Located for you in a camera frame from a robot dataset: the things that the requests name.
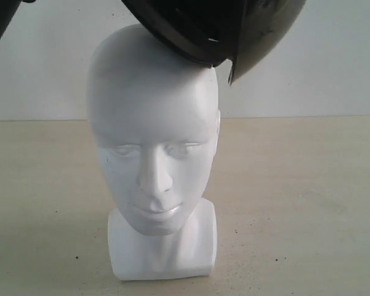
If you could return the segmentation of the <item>black helmet with tinted visor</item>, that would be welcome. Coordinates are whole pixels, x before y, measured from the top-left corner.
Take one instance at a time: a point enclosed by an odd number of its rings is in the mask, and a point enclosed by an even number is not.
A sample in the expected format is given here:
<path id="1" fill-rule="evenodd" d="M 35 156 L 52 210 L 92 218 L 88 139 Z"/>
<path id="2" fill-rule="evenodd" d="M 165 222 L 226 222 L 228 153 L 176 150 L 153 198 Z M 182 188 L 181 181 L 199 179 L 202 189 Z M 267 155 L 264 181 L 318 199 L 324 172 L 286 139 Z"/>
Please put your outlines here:
<path id="1" fill-rule="evenodd" d="M 231 61 L 233 84 L 290 30 L 304 0 L 124 0 L 159 41 L 205 67 Z"/>

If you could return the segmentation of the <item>white mannequin head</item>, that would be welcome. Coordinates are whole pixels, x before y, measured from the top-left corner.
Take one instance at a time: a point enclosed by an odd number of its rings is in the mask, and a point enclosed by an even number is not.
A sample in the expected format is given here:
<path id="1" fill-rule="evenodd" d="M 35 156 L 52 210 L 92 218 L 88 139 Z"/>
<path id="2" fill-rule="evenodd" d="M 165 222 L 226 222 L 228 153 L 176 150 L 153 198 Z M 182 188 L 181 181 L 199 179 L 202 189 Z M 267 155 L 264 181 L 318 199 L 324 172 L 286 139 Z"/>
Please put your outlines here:
<path id="1" fill-rule="evenodd" d="M 107 223 L 114 275 L 123 281 L 209 275 L 217 223 L 204 192 L 220 132 L 215 69 L 130 25 L 97 47 L 86 94 L 115 202 Z"/>

